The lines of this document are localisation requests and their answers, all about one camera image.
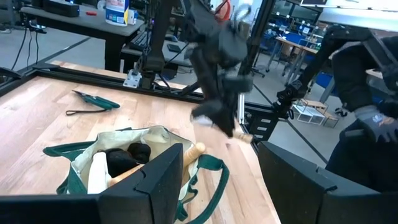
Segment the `gray glove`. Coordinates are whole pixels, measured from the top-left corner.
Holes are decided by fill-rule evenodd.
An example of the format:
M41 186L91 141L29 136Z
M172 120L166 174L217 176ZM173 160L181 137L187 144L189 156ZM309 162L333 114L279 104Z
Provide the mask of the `gray glove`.
M354 113L375 142L380 141L380 137L382 137L385 142L398 143L398 121L396 119L385 116L377 110L376 106L364 106L356 109Z

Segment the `green bag strap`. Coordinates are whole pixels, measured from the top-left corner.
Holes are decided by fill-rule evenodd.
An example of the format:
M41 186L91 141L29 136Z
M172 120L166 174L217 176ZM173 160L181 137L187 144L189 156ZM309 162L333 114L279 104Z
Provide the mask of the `green bag strap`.
M197 167L199 169L203 168L211 171L222 170L222 172L221 172L220 181L218 182L217 189L214 192L214 195L211 198L209 204L199 216L197 216L194 220L188 222L189 224L202 224L205 223L207 219L210 218L211 214L216 209L218 202L220 202L221 196L223 195L224 189L226 187L229 178L229 170L225 165L224 161L222 161L221 159L217 159L211 155L205 154L200 156ZM184 202L178 202L176 218L178 218L180 221L183 221L188 217L188 213L187 211L185 211L183 205L185 203L190 202L193 198L196 197L198 193L197 190L191 188L191 186L194 185L196 182L197 182L197 177L194 176L193 178L190 179L189 188L188 188L188 192L194 193L194 196Z
M132 130L132 128L124 128L118 131L128 131ZM43 153L51 156L51 157L58 157L63 156L70 161L74 161L76 157L78 157L84 149L88 148L90 145L94 144L97 141L87 141L87 142L76 142L70 144L63 144L60 146L50 146L43 149Z

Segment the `wooden handle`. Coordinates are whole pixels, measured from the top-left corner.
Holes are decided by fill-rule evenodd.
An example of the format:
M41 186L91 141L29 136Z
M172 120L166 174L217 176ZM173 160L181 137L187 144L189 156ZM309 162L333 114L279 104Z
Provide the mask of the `wooden handle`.
M126 177L130 176L131 174L133 174L135 171L139 170L143 166L144 166L143 164L139 164L138 166L136 166L136 167L134 167L134 168L132 168L130 170L125 171L124 173L120 174L119 176L117 176L115 178L112 178L109 181L108 187L111 187L111 186L117 184L118 182L120 182L123 179L125 179Z
M195 159L198 159L205 151L206 146L201 142L196 143L192 148L185 151L183 156L183 169L195 161Z
M250 144L254 136L252 134L245 134L234 130L233 137Z

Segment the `canvas bag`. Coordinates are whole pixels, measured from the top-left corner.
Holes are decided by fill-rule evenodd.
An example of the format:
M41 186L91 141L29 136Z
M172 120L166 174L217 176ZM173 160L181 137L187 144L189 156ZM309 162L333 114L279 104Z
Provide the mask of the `canvas bag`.
M175 143L182 143L183 151L194 146L192 142L171 133L163 126L152 126L144 129L122 129L99 133L95 141L77 142L60 146L46 147L44 154L52 157L62 156L71 161L70 170L67 178L57 188L58 194L87 194L88 174L93 155L101 149L120 148L127 150L129 145L134 142L148 144L151 148L149 160L157 157ZM226 187L229 177L229 170L221 159L211 155L203 154L196 161L192 162L188 170L183 170L188 176L187 183L181 188L178 198L176 222L182 222L188 217L184 209L184 204L192 201L198 190L193 186L198 181L197 173L199 169L212 171L222 170L220 182L215 190L213 197L204 211L189 223L204 223L214 212Z

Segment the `scissors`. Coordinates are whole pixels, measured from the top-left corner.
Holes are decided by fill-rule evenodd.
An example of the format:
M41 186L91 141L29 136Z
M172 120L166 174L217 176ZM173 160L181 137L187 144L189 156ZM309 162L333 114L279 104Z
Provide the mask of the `scissors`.
M111 110L111 109L116 109L116 108L120 107L119 104L114 103L114 102L112 102L110 100L104 99L102 97L91 96L89 94L82 93L82 92L79 92L79 91L76 91L76 90L72 90L72 91L74 91L80 97L82 97L83 100L86 103L91 103L92 105L98 106L98 107L102 108L102 110L96 110L96 111L68 110L68 111L65 112L67 114L67 116L74 115L74 114L77 114L77 113L99 113L99 112L105 112L105 111L108 111L108 110Z

